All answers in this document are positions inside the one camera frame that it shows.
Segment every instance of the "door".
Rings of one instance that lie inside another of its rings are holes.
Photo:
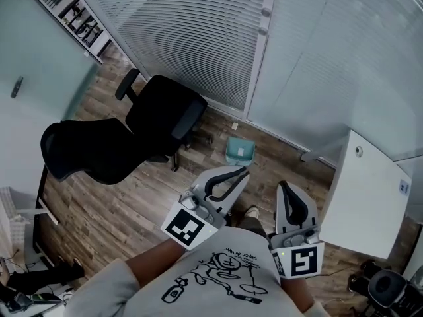
[[[21,207],[35,204],[42,133],[68,116],[97,67],[36,0],[0,0],[0,186],[21,194]]]

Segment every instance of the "forearm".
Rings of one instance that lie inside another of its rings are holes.
[[[185,249],[172,239],[126,261],[139,282],[140,287],[146,286],[168,270],[185,253]]]
[[[302,313],[313,306],[315,301],[304,278],[281,279],[280,286]]]

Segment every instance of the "person's hand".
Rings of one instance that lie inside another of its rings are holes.
[[[0,257],[0,265],[1,265],[1,275],[0,275],[0,283],[2,286],[6,287],[9,279],[11,278],[11,274],[9,273],[9,269],[7,269],[5,259]]]

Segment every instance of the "black office chair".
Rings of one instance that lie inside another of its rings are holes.
[[[167,162],[167,157],[173,157],[172,171],[178,170],[178,149],[190,146],[207,102],[161,75],[152,77],[137,96],[131,85],[138,74],[131,69],[116,91],[118,100],[127,95],[133,103],[125,119],[130,130],[117,119],[62,121],[47,128],[41,152],[54,178],[63,181],[84,171],[97,182],[116,184],[145,160]]]

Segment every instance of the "white desk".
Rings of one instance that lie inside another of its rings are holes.
[[[352,130],[335,145],[340,144],[343,148],[338,168],[321,215],[320,238],[388,258],[403,221],[411,178]],[[319,157],[324,150],[304,154],[302,159]]]

